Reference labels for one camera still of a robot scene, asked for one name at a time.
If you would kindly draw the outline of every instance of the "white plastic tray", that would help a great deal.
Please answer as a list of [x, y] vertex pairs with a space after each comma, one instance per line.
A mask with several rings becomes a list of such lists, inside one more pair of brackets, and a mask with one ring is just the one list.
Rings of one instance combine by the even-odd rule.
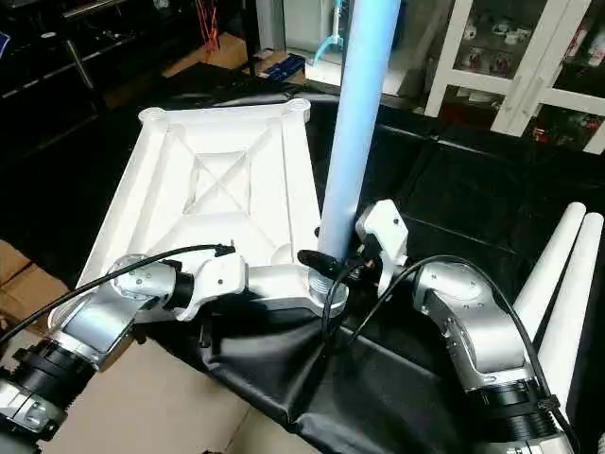
[[[297, 263], [320, 225], [304, 129], [310, 103], [145, 109], [136, 142], [79, 283], [118, 257], [233, 241], [251, 267]], [[195, 272], [210, 255], [176, 256]]]

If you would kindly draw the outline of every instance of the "black cable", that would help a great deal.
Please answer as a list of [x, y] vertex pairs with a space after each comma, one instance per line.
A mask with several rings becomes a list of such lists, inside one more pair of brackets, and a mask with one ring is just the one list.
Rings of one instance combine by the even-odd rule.
[[330, 311], [332, 310], [332, 304], [334, 302], [335, 295], [337, 293], [338, 286], [342, 284], [342, 281], [346, 279], [346, 277], [351, 274], [353, 271], [363, 267], [362, 264], [353, 263], [348, 266], [342, 268], [342, 271], [337, 276], [337, 278], [332, 283], [332, 286], [328, 290], [328, 294], [325, 297], [325, 303], [323, 305], [323, 310], [321, 311], [321, 337], [323, 341], [327, 341], [330, 337], [329, 327], [330, 327]]
[[179, 253], [191, 253], [193, 251], [208, 251], [211, 249], [216, 250], [216, 252], [220, 253], [220, 254], [230, 253], [230, 252], [234, 251], [233, 246], [225, 246], [223, 244], [199, 244], [196, 246], [185, 246], [183, 248], [173, 249], [172, 251], [158, 253], [156, 255], [152, 255], [151, 257], [147, 257], [142, 260], [139, 260], [138, 262], [133, 263], [132, 265], [128, 265], [127, 267], [121, 268], [120, 270], [110, 272], [109, 274], [99, 277], [98, 279], [95, 279], [94, 281], [91, 281], [88, 284], [84, 284], [83, 286], [78, 287], [78, 288], [70, 291], [69, 293], [65, 293], [63, 296], [60, 296], [52, 303], [49, 303], [48, 305], [38, 309], [36, 312], [31, 314], [29, 317], [21, 320], [20, 322], [15, 324], [9, 331], [7, 331], [0, 338], [0, 345], [5, 343], [6, 341], [9, 341], [10, 339], [12, 339], [19, 332], [23, 331], [25, 328], [30, 326], [32, 323], [36, 322], [38, 319], [40, 319], [41, 317], [43, 317], [44, 315], [49, 313], [55, 307], [58, 307], [58, 306], [62, 305], [63, 303], [66, 303], [67, 301], [71, 300], [72, 298], [77, 297], [78, 295], [84, 293], [85, 291], [90, 290], [91, 288], [100, 286], [101, 284], [111, 281], [112, 279], [114, 279], [118, 276], [121, 276], [122, 274], [126, 274], [127, 272], [137, 270], [146, 265], [149, 265], [150, 263], [157, 262], [158, 260], [162, 260], [163, 258], [167, 258], [172, 255], [178, 255]]
[[[361, 330], [368, 323], [368, 321], [373, 317], [373, 315], [380, 308], [380, 306], [389, 298], [389, 296], [391, 295], [391, 293], [393, 292], [395, 287], [397, 287], [401, 283], [401, 281], [406, 279], [410, 274], [417, 271], [419, 268], [423, 267], [424, 265], [426, 265], [428, 263], [432, 263], [432, 262], [439, 262], [439, 261], [450, 262], [450, 263], [460, 263], [462, 265], [466, 265], [467, 267], [469, 267], [472, 270], [474, 270], [475, 272], [477, 272], [483, 279], [485, 279], [485, 281], [490, 285], [490, 287], [493, 289], [493, 291], [495, 291], [495, 293], [498, 296], [498, 298], [495, 300], [496, 303], [498, 304], [498, 300], [499, 300], [498, 305], [500, 306], [500, 308], [502, 310], [504, 310], [505, 312], [507, 312], [510, 315], [510, 317], [512, 318], [512, 322], [514, 323], [517, 330], [519, 331], [519, 335], [521, 336], [521, 340], [523, 341], [523, 344], [527, 351], [527, 356], [529, 357], [529, 363], [531, 364], [531, 367], [534, 370], [538, 384], [542, 388], [544, 397], [545, 398], [552, 397], [552, 393], [551, 393], [550, 389], [548, 388], [548, 383], [546, 381], [546, 376], [545, 376], [544, 370], [542, 369], [542, 365], [540, 364], [540, 361], [538, 359], [538, 354], [536, 353], [536, 350], [533, 347], [533, 343], [531, 342], [531, 339], [529, 338], [529, 334], [527, 333], [526, 328], [523, 325], [523, 322], [519, 318], [519, 315], [517, 314], [517, 312], [513, 309], [512, 304], [509, 301], [509, 298], [504, 294], [504, 291], [502, 291], [502, 288], [500, 288], [494, 282], [494, 280], [488, 275], [487, 272], [482, 270], [479, 266], [475, 265], [473, 262], [471, 262], [465, 258], [455, 256], [455, 255], [450, 255], [450, 254], [433, 255], [433, 256], [424, 258], [422, 260], [419, 260], [418, 262], [414, 263], [413, 265], [411, 265], [408, 268], [406, 268], [405, 270], [403, 270], [400, 274], [398, 274], [397, 277], [395, 278], [395, 280], [387, 288], [387, 290], [385, 290], [385, 292], [381, 295], [381, 297], [378, 298], [378, 301], [376, 302], [376, 304], [374, 305], [374, 307], [372, 308], [370, 313], [366, 316], [366, 318], [361, 322], [359, 327], [351, 335], [349, 341], [347, 342], [347, 348], [350, 347], [353, 344], [353, 342], [359, 337]], [[579, 445], [578, 436], [576, 435], [576, 432], [573, 430], [573, 428], [569, 425], [567, 420], [562, 415], [561, 410], [556, 408], [554, 410], [551, 410], [551, 412], [552, 412], [553, 416], [555, 417], [555, 419], [557, 420], [557, 423], [559, 423], [559, 425], [561, 426], [561, 429], [563, 430], [563, 432], [565, 432], [565, 435], [569, 439], [569, 442], [572, 445], [574, 452], [576, 454], [580, 454], [580, 445]]]

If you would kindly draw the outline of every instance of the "glass cabinet door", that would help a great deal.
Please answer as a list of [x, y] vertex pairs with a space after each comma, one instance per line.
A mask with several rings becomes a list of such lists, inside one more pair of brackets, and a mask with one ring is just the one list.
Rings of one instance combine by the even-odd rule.
[[510, 133], [593, 153], [605, 148], [605, 1], [562, 17]]
[[527, 50], [546, 0], [475, 0], [454, 68], [512, 79]]
[[508, 126], [568, 2], [455, 0], [424, 113], [452, 119], [478, 107], [496, 131]]

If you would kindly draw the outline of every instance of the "black tablecloth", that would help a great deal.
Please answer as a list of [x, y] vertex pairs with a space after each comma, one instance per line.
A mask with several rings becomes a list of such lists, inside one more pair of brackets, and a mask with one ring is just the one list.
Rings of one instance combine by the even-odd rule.
[[[289, 97], [298, 90], [194, 67], [42, 153], [4, 165], [0, 234], [74, 284], [140, 130], [139, 110], [204, 107], [259, 93]], [[336, 112], [334, 102], [316, 102], [307, 124], [320, 200]], [[603, 163], [381, 108], [361, 207], [394, 199], [409, 229], [411, 256], [471, 259], [513, 298], [568, 202], [605, 213]], [[600, 253], [567, 406], [585, 452], [596, 448], [603, 430], [594, 416], [605, 403], [599, 383], [605, 332], [598, 329], [605, 320], [603, 260]], [[340, 341], [374, 300], [354, 292]], [[377, 313], [351, 350], [335, 356], [323, 354], [320, 323], [305, 311], [265, 313], [229, 299], [214, 312], [147, 331], [323, 452], [460, 452], [476, 436], [439, 332], [410, 310], [408, 288]], [[208, 320], [212, 343], [200, 348], [199, 327]]]

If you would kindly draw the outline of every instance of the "cardboard surface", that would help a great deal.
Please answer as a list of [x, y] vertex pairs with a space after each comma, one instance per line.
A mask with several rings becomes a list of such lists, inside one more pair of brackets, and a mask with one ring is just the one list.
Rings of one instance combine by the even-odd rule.
[[246, 42], [229, 33], [223, 33], [218, 37], [219, 49], [209, 51], [204, 46], [194, 50], [186, 57], [177, 61], [163, 72], [165, 78], [171, 78], [180, 71], [193, 66], [196, 63], [208, 63], [227, 69], [235, 69], [248, 60], [246, 53]]
[[[0, 315], [16, 323], [60, 297], [67, 287], [5, 241], [0, 241]], [[29, 328], [46, 331], [46, 317]]]
[[0, 239], [0, 286], [24, 269], [28, 263], [27, 257]]

